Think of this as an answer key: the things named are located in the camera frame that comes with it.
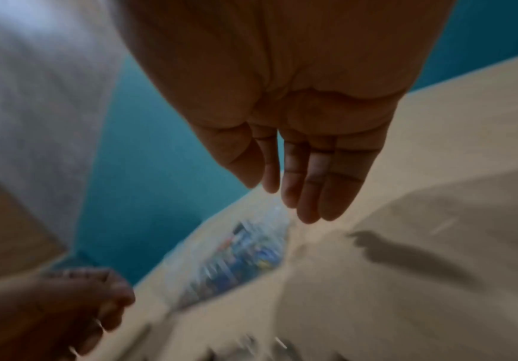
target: human hand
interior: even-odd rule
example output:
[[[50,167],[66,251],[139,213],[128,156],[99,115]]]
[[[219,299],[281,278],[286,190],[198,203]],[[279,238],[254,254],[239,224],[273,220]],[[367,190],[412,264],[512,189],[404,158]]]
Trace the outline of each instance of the human hand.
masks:
[[[108,269],[74,269],[0,283],[0,361],[75,360],[116,329],[134,292]]]
[[[107,0],[215,160],[313,223],[349,207],[454,0]]]

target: wooden surface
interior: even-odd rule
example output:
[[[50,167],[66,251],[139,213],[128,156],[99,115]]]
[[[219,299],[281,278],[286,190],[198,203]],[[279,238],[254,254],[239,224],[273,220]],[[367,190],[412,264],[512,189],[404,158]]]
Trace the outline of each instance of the wooden surface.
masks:
[[[265,197],[186,242],[224,234]],[[161,264],[90,360],[114,359],[147,322],[167,333],[128,360],[191,361],[247,332],[262,350],[289,338],[306,361],[517,360],[518,59],[404,98],[354,205],[293,222],[288,239],[279,270],[165,322]]]
[[[31,270],[63,253],[64,248],[0,189],[0,277]]]

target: skin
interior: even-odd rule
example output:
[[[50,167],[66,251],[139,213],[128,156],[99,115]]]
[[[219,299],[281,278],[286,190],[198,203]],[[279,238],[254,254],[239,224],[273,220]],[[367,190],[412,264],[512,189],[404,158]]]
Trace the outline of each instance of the skin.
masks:
[[[453,0],[106,0],[214,159],[305,223],[354,200]]]
[[[0,361],[76,360],[122,322],[132,287],[108,269],[0,282]]]

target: teal wall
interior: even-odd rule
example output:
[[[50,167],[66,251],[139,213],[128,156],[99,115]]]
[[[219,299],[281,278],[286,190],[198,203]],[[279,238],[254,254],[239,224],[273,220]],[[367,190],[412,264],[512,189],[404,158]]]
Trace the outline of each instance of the teal wall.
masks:
[[[518,0],[461,0],[414,89],[515,55]],[[135,282],[245,192],[129,58],[106,118],[76,249]]]

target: plastic bag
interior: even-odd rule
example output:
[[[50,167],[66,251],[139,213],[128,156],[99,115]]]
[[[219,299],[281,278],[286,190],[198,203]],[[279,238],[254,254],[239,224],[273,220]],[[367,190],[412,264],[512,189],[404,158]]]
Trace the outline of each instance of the plastic bag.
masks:
[[[163,294],[173,310],[226,293],[281,264],[288,211],[272,196],[253,208],[248,217],[230,222],[224,236],[188,238],[166,257]]]

